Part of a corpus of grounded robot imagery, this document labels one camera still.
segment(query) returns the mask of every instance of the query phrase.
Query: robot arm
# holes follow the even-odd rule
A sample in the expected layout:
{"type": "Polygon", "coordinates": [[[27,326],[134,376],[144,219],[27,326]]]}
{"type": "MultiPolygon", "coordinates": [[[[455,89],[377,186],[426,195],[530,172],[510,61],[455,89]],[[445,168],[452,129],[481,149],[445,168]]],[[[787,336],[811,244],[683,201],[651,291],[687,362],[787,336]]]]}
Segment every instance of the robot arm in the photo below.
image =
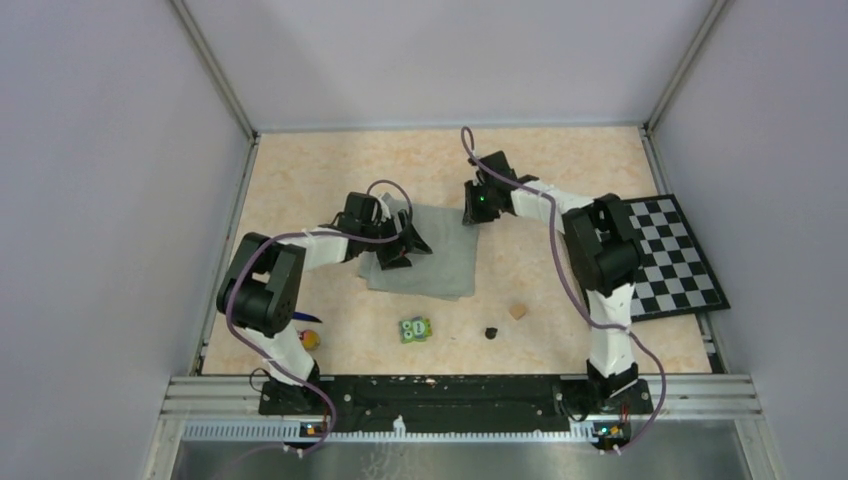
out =
{"type": "MultiPolygon", "coordinates": [[[[234,326],[243,329],[270,358],[301,379],[318,375],[315,360],[303,348],[291,323],[304,271],[346,262],[365,251],[374,252],[384,270],[411,266],[406,258],[408,253],[432,253],[411,225],[406,211],[392,215],[382,200],[371,195],[350,193],[344,211],[336,220],[335,224],[304,231],[301,236],[267,248],[251,266],[250,275],[234,300],[234,326]],[[356,240],[391,237],[397,238],[379,244],[356,240]],[[254,277],[265,274],[267,281],[254,277]]],[[[267,240],[268,237],[258,233],[244,236],[218,291],[219,312],[226,311],[236,278],[267,240]]],[[[276,369],[271,369],[271,375],[279,382],[297,384],[276,369]]]]}
{"type": "MultiPolygon", "coordinates": [[[[526,175],[518,178],[503,152],[479,160],[484,166],[556,200],[556,230],[562,235],[577,282],[596,324],[629,327],[635,273],[643,253],[621,200],[612,194],[592,199],[563,192],[526,175]]],[[[541,195],[509,185],[483,169],[465,183],[463,223],[491,222],[501,213],[548,223],[551,203],[541,195]]],[[[603,398],[616,395],[638,379],[630,338],[620,329],[592,328],[587,360],[590,380],[603,398]]]]}

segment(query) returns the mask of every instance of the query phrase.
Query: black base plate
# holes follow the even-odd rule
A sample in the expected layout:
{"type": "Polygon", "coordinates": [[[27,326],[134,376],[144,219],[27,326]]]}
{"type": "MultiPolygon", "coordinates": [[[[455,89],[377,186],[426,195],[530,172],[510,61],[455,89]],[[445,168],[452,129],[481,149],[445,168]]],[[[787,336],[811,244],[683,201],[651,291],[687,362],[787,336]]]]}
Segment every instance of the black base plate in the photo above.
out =
{"type": "MultiPolygon", "coordinates": [[[[628,404],[631,415],[648,414],[653,405],[647,383],[639,382],[613,399],[601,402],[586,379],[559,375],[433,375],[321,377],[317,386],[338,409],[337,432],[392,431],[398,416],[408,432],[488,433],[568,431],[569,414],[618,414],[628,404]],[[562,394],[562,402],[556,400],[562,394]]],[[[260,415],[324,415],[326,407],[314,394],[312,407],[294,408],[276,382],[263,385],[260,415]]]]}

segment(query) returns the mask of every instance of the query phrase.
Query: green toy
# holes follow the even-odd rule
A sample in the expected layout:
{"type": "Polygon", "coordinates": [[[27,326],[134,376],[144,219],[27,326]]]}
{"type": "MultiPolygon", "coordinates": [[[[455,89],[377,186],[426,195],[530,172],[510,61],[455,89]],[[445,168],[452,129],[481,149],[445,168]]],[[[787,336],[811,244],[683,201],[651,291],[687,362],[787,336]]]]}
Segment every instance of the green toy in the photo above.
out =
{"type": "Polygon", "coordinates": [[[433,335],[429,318],[415,317],[411,320],[402,320],[398,324],[400,325],[401,343],[424,342],[427,337],[433,335]]]}

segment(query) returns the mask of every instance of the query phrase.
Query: gray cloth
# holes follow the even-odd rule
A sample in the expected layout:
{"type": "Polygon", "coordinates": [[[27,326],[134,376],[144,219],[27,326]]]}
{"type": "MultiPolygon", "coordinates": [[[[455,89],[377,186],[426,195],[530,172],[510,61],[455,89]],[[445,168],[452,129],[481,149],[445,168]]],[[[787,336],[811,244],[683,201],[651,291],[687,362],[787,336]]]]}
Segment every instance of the gray cloth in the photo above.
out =
{"type": "MultiPolygon", "coordinates": [[[[407,208],[405,200],[388,194],[383,201],[392,212],[407,208]]],[[[410,254],[412,267],[386,271],[375,254],[363,254],[359,276],[368,280],[368,288],[445,300],[474,295],[478,227],[462,225],[462,210],[418,204],[412,206],[412,224],[433,254],[410,254]]]]}

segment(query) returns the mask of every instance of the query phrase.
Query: metal floor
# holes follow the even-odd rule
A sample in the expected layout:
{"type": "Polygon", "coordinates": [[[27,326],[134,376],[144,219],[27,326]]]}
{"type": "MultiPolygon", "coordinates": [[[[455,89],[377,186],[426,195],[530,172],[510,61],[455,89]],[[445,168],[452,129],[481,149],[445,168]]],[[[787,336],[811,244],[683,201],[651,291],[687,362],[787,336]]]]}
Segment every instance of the metal floor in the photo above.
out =
{"type": "MultiPolygon", "coordinates": [[[[173,480],[210,479],[256,446],[247,442],[184,442],[173,480]]],[[[298,460],[270,450],[217,479],[749,479],[732,421],[660,421],[641,445],[621,457],[588,444],[340,443],[298,460]]]]}

